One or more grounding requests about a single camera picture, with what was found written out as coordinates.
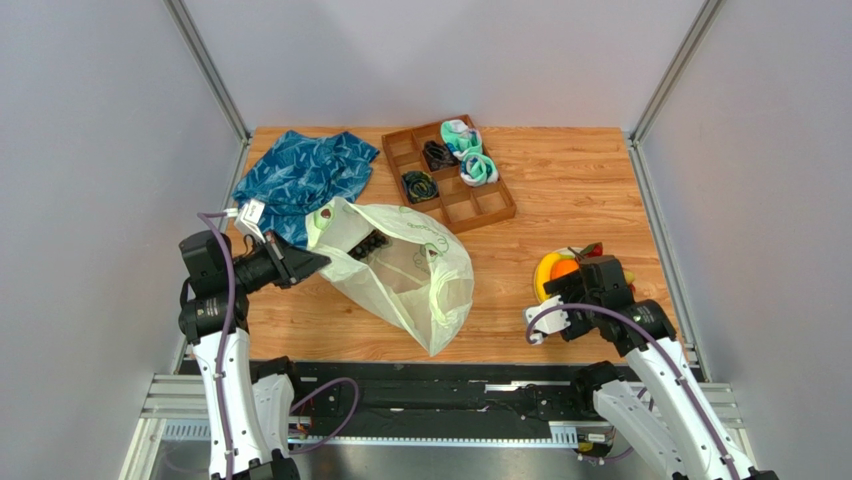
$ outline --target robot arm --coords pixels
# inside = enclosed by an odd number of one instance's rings
[[[289,288],[328,265],[330,260],[293,247],[275,232],[266,232],[263,241],[256,242],[251,252],[233,260],[233,277],[229,278],[226,265],[232,261],[230,243],[227,237],[217,238],[219,235],[218,231],[203,231],[180,243],[189,278],[181,292],[178,324],[193,345],[204,383],[212,438],[210,477],[227,478],[231,462],[232,478],[298,479],[286,448],[293,386],[286,374],[275,371],[253,385],[248,357],[248,294],[269,283]],[[223,251],[220,239],[227,252]],[[190,287],[195,298],[188,300]],[[234,288],[235,296],[231,312],[234,321],[224,331],[230,287]],[[217,357],[223,335],[224,354],[218,373]],[[230,448],[226,447],[223,419],[230,427]]]
[[[645,383],[665,425],[645,410],[609,362],[584,369],[575,382],[585,410],[606,418],[661,478],[770,480],[758,472],[719,421],[684,357],[659,304],[635,302],[612,256],[580,261],[580,269],[546,289],[556,294],[524,313],[527,340],[561,333],[571,341],[592,328],[614,344]],[[589,304],[563,302],[583,298]]]

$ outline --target orange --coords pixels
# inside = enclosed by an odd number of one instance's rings
[[[550,268],[550,279],[556,280],[557,278],[564,277],[573,271],[579,270],[579,268],[579,265],[577,265],[577,262],[573,258],[570,260],[560,260]]]

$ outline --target teal sock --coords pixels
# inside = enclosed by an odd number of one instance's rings
[[[471,187],[494,183],[500,178],[494,161],[481,153],[468,153],[461,162],[461,178]]]
[[[469,153],[482,153],[482,135],[461,120],[448,120],[442,123],[441,139],[459,160]]]

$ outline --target cable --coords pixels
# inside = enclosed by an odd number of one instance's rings
[[[313,399],[311,399],[311,406],[313,406],[313,405],[314,405],[314,401],[313,401]],[[300,417],[305,414],[305,407],[307,407],[307,406],[308,406],[307,403],[302,404],[302,409],[299,410],[299,416]],[[310,416],[308,417],[308,428],[314,428],[314,417],[310,417]],[[308,436],[308,429],[303,427],[301,422],[296,424],[296,430],[298,430],[300,433],[304,434],[305,436]]]
[[[556,312],[558,310],[585,310],[587,312],[595,312],[602,315],[606,315],[618,322],[626,325],[628,328],[631,328],[636,331],[645,341],[647,341],[651,346],[654,347],[657,352],[659,352],[660,356],[663,357],[666,364],[671,369],[672,373],[675,374],[676,378],[680,378],[680,369],[674,360],[669,356],[669,354],[663,349],[663,346],[660,345],[657,340],[652,337],[648,332],[644,329],[636,325],[636,323],[624,315],[610,310],[608,308],[604,308],[598,305],[587,305],[584,303],[565,303],[562,305],[556,305],[550,308],[546,308],[536,315],[532,321],[530,321],[529,325],[527,325],[526,338],[527,343],[530,345],[535,345],[535,341],[532,339],[531,335],[533,333],[533,329],[535,328],[535,324],[538,323],[539,320],[544,318],[545,315]],[[716,431],[716,428],[713,426],[713,422],[710,421],[710,417],[707,415],[707,412],[704,411],[704,408],[701,407],[701,403],[698,401],[698,396],[692,391],[692,387],[689,385],[689,382],[678,382],[681,387],[683,387],[686,396],[689,397],[689,402],[692,403],[692,406],[695,408],[696,413],[701,418],[701,423],[704,424],[704,427],[710,433],[710,437],[713,439],[713,443],[716,445],[716,448],[719,449],[719,453],[722,454],[722,458],[725,460],[725,466],[728,468],[728,472],[731,474],[731,478],[734,480],[741,480],[740,474],[737,472],[737,467],[734,465],[734,458],[728,453],[727,447],[725,447],[725,442],[722,441],[722,437],[719,435],[719,432]]]
[[[225,310],[225,323],[222,325],[222,336],[219,338],[219,350],[216,354],[216,372],[214,375],[214,383],[216,384],[216,400],[219,405],[219,422],[222,424],[222,436],[225,441],[225,480],[232,480],[234,477],[234,440],[231,437],[231,424],[228,421],[227,404],[225,403],[225,384],[224,371],[222,365],[225,358],[225,344],[228,339],[228,332],[231,331],[231,324],[234,321],[234,302],[236,300],[237,282],[234,275],[234,262],[231,259],[231,252],[228,250],[228,244],[225,243],[225,238],[222,232],[213,225],[211,218],[224,217],[222,213],[199,213],[198,218],[207,225],[207,228],[213,232],[216,237],[216,242],[219,248],[222,249],[222,256],[225,259],[225,270],[228,274],[228,306]]]
[[[338,425],[338,426],[337,426],[337,428],[335,428],[333,432],[331,432],[330,434],[328,434],[328,436],[326,436],[325,438],[323,438],[323,439],[322,439],[322,440],[320,440],[319,442],[317,442],[317,443],[315,443],[315,444],[313,444],[313,445],[311,445],[311,446],[309,446],[309,447],[300,448],[300,449],[298,449],[298,450],[294,450],[294,451],[290,452],[290,454],[291,454],[291,455],[300,455],[300,454],[302,454],[302,453],[312,452],[312,451],[314,451],[314,450],[318,449],[319,447],[321,447],[321,446],[325,445],[326,443],[328,443],[328,441],[329,441],[329,440],[331,440],[332,438],[334,438],[334,437],[335,437],[335,435],[337,435],[338,433],[340,433],[340,431],[341,431],[341,430],[343,430],[343,427],[345,427],[345,426],[346,426],[346,424],[348,424],[348,423],[349,423],[349,420],[351,420],[351,419],[352,419],[352,415],[354,415],[354,414],[355,414],[355,408],[358,406],[358,395],[359,395],[359,391],[358,391],[358,384],[357,384],[357,383],[355,383],[355,380],[352,380],[352,379],[351,379],[351,378],[349,378],[349,377],[340,377],[340,378],[336,378],[336,379],[334,379],[334,380],[332,380],[332,381],[330,381],[330,382],[326,383],[325,385],[323,385],[323,386],[321,386],[321,387],[317,388],[316,390],[314,390],[313,392],[311,392],[308,396],[306,396],[305,398],[303,398],[303,399],[299,400],[298,402],[296,402],[296,404],[295,404],[295,405],[293,405],[292,407],[290,407],[290,414],[292,415],[293,413],[295,413],[295,412],[296,412],[296,410],[298,410],[298,409],[299,409],[299,407],[301,407],[302,405],[304,405],[305,403],[307,403],[308,401],[310,401],[310,400],[311,400],[312,398],[314,398],[315,396],[319,395],[319,394],[320,394],[320,392],[322,392],[322,391],[326,390],[328,387],[332,387],[332,386],[334,386],[334,385],[337,385],[338,383],[348,383],[348,384],[352,385],[352,388],[355,390],[355,398],[352,400],[352,408],[350,408],[350,409],[349,409],[349,414],[348,414],[348,415],[346,415],[346,418],[344,418],[344,419],[343,419],[343,422],[341,422],[341,424],[340,424],[340,425]]]
[[[251,239],[251,248],[248,248],[249,239]],[[243,247],[245,247],[245,249],[246,249],[246,252],[243,255],[248,255],[252,250],[254,250],[254,247],[256,247],[256,246],[257,246],[257,240],[255,240],[253,236],[248,235],[248,234],[243,235]]]

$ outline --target wooden tray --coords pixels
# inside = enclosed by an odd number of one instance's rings
[[[463,120],[469,127],[476,128],[467,115],[447,120],[456,118]],[[462,182],[458,165],[434,172],[429,170],[429,164],[423,156],[423,146],[429,140],[444,144],[441,139],[442,123],[444,120],[382,136],[382,146],[388,157],[391,173],[396,179],[396,187],[402,195],[403,204],[429,215],[446,225],[453,233],[465,232],[514,217],[517,206],[503,182],[502,175],[496,183],[470,187]],[[483,140],[483,152],[491,157],[488,153],[488,142],[485,140]],[[499,171],[499,160],[494,157],[491,159],[494,160]],[[402,184],[402,174],[412,170],[420,170],[432,175],[438,184],[437,198],[414,204],[408,200]]]

